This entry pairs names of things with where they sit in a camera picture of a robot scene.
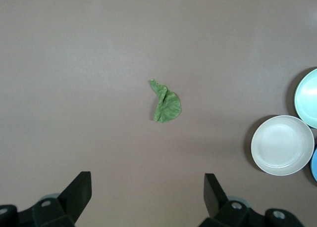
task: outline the screw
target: screw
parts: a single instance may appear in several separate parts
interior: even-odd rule
[[[41,204],[42,207],[49,206],[51,204],[51,201],[45,201]]]
[[[0,209],[0,215],[3,215],[5,213],[7,213],[8,209],[7,208],[2,208]]]
[[[273,215],[278,218],[278,219],[285,219],[285,215],[283,212],[280,212],[280,211],[273,211]]]
[[[232,206],[234,209],[237,209],[237,210],[241,210],[241,209],[242,209],[241,204],[238,203],[238,202],[233,202],[233,203],[231,203],[231,206]]]

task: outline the plate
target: plate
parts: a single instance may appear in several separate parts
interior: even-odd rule
[[[312,157],[311,169],[314,179],[317,181],[317,152],[315,151]]]
[[[256,130],[251,153],[264,172],[282,176],[302,169],[311,159],[314,145],[313,133],[302,120],[293,116],[276,116]]]
[[[294,104],[298,116],[309,126],[317,128],[317,69],[298,84]]]

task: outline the gray table surface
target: gray table surface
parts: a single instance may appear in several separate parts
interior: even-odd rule
[[[316,1],[0,0],[0,203],[21,211],[91,171],[78,227],[196,227],[215,173],[255,211],[315,226],[309,166],[266,174],[250,140],[268,116],[296,116]],[[178,94],[178,118],[153,121],[149,79]]]

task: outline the mint green bowl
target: mint green bowl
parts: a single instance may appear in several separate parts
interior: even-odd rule
[[[294,104],[303,122],[317,128],[317,69],[307,74],[298,84]]]

